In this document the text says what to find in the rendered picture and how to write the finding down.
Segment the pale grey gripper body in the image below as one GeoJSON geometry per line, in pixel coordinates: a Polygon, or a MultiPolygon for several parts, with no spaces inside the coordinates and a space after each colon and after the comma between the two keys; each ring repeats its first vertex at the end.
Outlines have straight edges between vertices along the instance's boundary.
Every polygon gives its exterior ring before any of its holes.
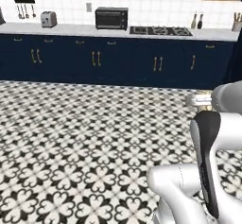
{"type": "Polygon", "coordinates": [[[185,105],[195,107],[199,112],[211,111],[211,91],[198,91],[185,98],[185,105]]]}

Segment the navy tall cabinet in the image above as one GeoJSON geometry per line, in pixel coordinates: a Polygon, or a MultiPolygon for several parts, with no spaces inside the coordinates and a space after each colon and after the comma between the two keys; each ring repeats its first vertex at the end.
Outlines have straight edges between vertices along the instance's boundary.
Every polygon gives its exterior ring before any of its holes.
{"type": "Polygon", "coordinates": [[[242,80],[242,28],[240,30],[238,41],[237,41],[236,56],[235,56],[234,68],[233,68],[233,80],[234,81],[242,80]]]}

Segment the navy base cabinet run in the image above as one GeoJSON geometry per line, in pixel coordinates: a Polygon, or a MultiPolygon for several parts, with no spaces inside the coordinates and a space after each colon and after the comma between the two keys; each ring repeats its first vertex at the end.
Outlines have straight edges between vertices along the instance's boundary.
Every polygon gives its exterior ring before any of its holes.
{"type": "Polygon", "coordinates": [[[235,42],[0,34],[0,80],[213,89],[235,42]]]}

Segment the black gas hob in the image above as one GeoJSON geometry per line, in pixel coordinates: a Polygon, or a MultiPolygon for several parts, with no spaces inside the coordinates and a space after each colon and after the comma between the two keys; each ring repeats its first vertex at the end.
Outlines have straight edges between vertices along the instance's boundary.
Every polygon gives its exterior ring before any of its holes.
{"type": "Polygon", "coordinates": [[[163,35],[163,36],[192,36],[187,27],[179,26],[131,26],[130,34],[163,35]]]}

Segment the pale pepper mill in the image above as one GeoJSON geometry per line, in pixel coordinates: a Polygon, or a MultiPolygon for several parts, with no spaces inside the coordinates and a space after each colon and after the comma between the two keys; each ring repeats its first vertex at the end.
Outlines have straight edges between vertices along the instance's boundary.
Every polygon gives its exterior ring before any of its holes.
{"type": "Polygon", "coordinates": [[[197,24],[197,12],[194,13],[194,17],[193,17],[193,20],[192,20],[192,23],[191,23],[191,28],[196,28],[196,24],[197,24]]]}

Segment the white pot with tools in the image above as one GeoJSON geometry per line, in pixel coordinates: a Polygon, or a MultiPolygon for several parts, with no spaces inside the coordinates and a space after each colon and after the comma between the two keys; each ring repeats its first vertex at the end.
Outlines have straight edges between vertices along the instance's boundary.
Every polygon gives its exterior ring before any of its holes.
{"type": "Polygon", "coordinates": [[[242,29],[242,12],[235,12],[233,14],[232,31],[238,32],[242,29]]]}

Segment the black toaster oven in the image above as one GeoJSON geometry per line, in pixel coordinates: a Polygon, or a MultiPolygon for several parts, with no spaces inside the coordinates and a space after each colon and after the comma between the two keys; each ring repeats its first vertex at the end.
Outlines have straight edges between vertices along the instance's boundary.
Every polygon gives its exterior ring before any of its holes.
{"type": "Polygon", "coordinates": [[[126,30],[128,28],[128,12],[128,8],[99,7],[95,10],[95,28],[126,30]]]}

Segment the silver toaster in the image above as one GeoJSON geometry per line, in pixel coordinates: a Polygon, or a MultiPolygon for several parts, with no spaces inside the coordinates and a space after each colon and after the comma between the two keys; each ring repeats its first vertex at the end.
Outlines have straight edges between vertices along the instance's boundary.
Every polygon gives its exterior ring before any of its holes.
{"type": "Polygon", "coordinates": [[[44,11],[41,13],[42,27],[53,27],[57,24],[57,14],[55,11],[44,11]]]}

